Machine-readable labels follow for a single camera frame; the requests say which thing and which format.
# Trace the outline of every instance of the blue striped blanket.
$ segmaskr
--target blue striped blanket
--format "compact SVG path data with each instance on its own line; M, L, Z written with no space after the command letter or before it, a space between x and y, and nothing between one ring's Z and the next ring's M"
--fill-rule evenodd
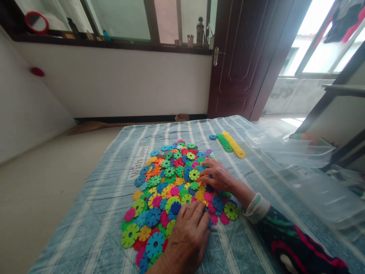
M328 227L287 187L295 176L271 170L259 152L245 141L245 130L255 126L241 116L182 123L124 127L90 175L71 210L57 228L30 273L138 273L136 251L121 247L121 224L133 204L134 181L154 150L179 139L199 150L210 148L238 179L260 192L288 219L343 259L352 273L365 270L365 235L356 228ZM227 153L209 135L229 134L246 152L246 159ZM282 273L256 229L240 212L238 220L212 227L208 248L198 273Z

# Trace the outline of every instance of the door handle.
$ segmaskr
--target door handle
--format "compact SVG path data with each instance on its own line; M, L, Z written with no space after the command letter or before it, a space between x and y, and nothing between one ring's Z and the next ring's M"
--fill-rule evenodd
M218 55L219 54L225 54L224 52L219 51L219 47L216 47L214 49L214 59L213 59L213 66L216 66L218 64Z

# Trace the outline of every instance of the glass pane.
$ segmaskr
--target glass pane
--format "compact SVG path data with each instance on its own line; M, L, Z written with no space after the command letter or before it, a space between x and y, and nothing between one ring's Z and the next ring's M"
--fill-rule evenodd
M363 29L358 37L355 39L354 43L348 49L346 54L342 57L341 61L338 63L337 67L335 68L334 72L341 72L347 63L350 61L351 57L355 54L357 49L361 46L361 44L365 41L365 29Z
M287 60L288 66L282 69L283 75L294 75L333 2L334 0L312 1L292 45L292 48L297 48L297 51L295 54L292 54L292 51L289 53L292 55Z
M160 42L163 44L174 44L175 39L179 39L176 1L155 0L155 9Z
M197 23L198 18L203 17L204 27L206 22L207 0L183 0L181 1L181 24L182 41L187 43L187 36L194 36L194 44L197 42Z
M328 32L332 27L330 24L327 27L326 32ZM325 35L323 35L320 43L318 44L316 50L314 51L312 57L309 59L307 65L305 66L303 72L309 73L328 73L338 56L341 52L346 49L349 42L331 42L324 43Z
M86 0L98 34L106 30L110 37L150 41L143 0Z
M51 30L72 31L67 18L71 18L80 32L93 33L79 0L16 0L24 14L37 11L43 14Z
M216 18L217 18L217 5L218 0L212 0L212 4L210 7L210 34L209 36L213 36L216 32Z

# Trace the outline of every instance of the cardboard box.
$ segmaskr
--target cardboard box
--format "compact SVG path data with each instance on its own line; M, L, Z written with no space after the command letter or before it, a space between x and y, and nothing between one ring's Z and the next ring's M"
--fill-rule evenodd
M189 118L190 118L189 114L179 113L179 115L175 116L175 121L176 122L186 122L189 120Z

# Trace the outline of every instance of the hanging clothes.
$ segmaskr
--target hanging clothes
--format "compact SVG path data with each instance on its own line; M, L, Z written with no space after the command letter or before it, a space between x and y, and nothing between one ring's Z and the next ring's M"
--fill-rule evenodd
M364 18L365 18L365 6L362 8L362 10L359 13L359 19L358 19L357 24L347 30L347 32L346 32L345 36L342 38L341 42L346 43L350 39L350 37L354 34L354 32L357 30L359 25L364 20Z
M332 27L323 43L340 42L349 28L359 22L359 13L363 7L364 0L340 0L333 14Z

